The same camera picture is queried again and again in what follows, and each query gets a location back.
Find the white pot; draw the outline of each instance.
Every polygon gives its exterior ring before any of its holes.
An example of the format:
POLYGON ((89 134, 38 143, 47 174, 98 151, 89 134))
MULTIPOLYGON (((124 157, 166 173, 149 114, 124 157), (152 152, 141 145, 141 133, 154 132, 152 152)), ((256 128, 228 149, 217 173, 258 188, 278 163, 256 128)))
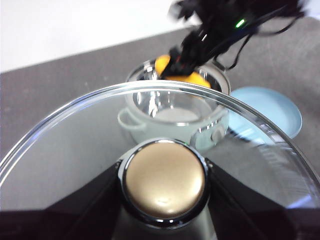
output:
MULTIPOLYGON (((128 80, 157 79, 154 61, 147 61, 128 80)), ((230 84, 223 72, 206 64, 198 69, 211 85, 225 94, 230 84)), ((121 127, 129 131, 137 143, 164 137, 190 144, 198 151, 215 146, 228 129, 228 110, 205 97, 189 96, 183 92, 141 92, 126 97, 127 107, 117 116, 121 127)))

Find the gray table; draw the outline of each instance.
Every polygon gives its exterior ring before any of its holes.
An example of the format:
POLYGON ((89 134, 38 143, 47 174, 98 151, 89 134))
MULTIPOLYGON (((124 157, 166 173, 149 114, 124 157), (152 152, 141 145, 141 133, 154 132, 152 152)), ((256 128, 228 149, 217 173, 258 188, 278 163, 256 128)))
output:
MULTIPOLYGON (((276 19, 265 30, 287 24, 276 19)), ((187 30, 174 31, 126 44, 66 57, 1 74, 1 158, 36 123, 81 95, 124 82, 140 63, 181 43, 187 30)), ((239 49, 221 60, 229 64, 239 49)), ((303 115, 294 142, 320 173, 320 22, 304 18, 274 37, 254 37, 238 66, 228 73, 232 89, 262 86, 292 99, 303 115)))

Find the plate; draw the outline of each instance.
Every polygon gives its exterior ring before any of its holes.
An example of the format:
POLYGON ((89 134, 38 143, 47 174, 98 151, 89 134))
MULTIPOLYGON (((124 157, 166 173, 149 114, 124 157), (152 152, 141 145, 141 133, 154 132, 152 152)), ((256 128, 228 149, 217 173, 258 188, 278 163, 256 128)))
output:
MULTIPOLYGON (((231 96, 256 109, 275 123, 286 135, 294 138, 302 128, 299 108, 281 93, 257 86, 236 89, 231 96)), ((229 128, 241 138, 264 142, 268 138, 258 127, 235 112, 229 116, 229 128)))

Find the glass lid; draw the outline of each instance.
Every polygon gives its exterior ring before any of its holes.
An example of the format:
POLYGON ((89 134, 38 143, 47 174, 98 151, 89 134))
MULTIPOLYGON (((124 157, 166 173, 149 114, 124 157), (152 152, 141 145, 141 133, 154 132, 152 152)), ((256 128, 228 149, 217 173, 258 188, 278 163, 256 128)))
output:
POLYGON ((1 161, 0 210, 48 208, 154 138, 190 145, 283 207, 320 207, 317 175, 263 115, 212 89, 145 80, 80 97, 26 134, 1 161), (231 118, 241 129, 229 128, 231 118))

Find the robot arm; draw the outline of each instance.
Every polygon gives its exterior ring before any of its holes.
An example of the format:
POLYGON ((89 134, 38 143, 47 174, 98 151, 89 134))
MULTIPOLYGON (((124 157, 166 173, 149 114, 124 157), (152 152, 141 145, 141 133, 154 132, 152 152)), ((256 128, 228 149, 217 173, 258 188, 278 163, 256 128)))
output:
POLYGON ((264 22, 274 17, 294 17, 294 21, 303 17, 304 3, 304 0, 181 0, 174 3, 171 11, 177 13, 176 18, 187 20, 196 13, 202 24, 185 37, 181 51, 170 50, 170 62, 161 76, 190 75, 195 67, 217 58, 247 36, 246 43, 264 22))

